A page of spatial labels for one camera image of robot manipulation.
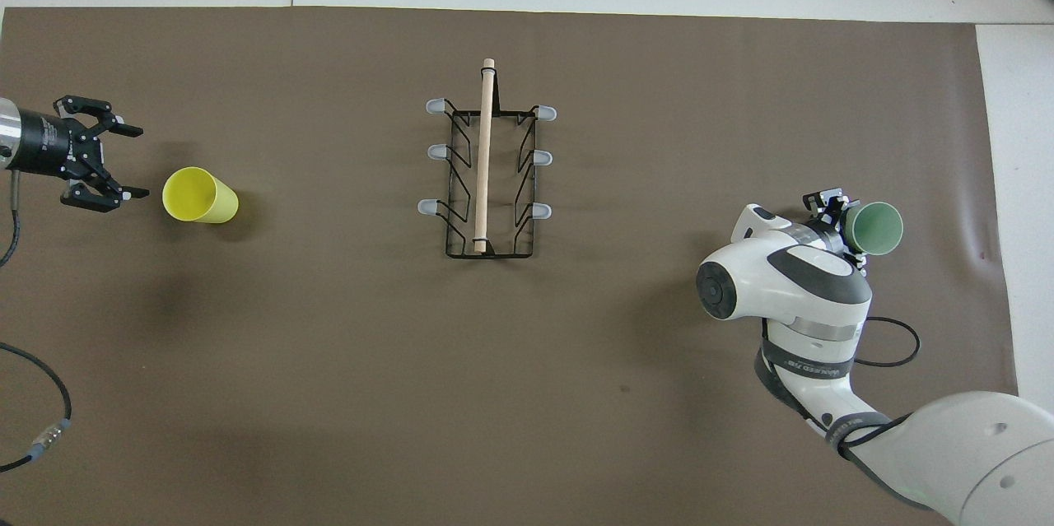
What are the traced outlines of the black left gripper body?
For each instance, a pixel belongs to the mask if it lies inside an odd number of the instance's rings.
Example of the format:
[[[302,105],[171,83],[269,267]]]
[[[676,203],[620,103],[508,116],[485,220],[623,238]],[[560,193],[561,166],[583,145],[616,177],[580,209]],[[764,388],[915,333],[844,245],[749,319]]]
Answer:
[[[16,148],[19,172],[61,179],[103,177],[100,128],[76,121],[72,116],[57,117],[19,109],[21,138]]]

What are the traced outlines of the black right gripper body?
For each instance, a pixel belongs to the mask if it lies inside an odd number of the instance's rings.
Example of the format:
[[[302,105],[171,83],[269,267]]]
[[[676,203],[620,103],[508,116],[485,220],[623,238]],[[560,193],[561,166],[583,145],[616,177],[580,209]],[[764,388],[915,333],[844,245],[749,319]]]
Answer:
[[[812,230],[819,236],[822,247],[828,251],[848,251],[843,236],[844,220],[846,212],[843,210],[825,210],[812,216]]]

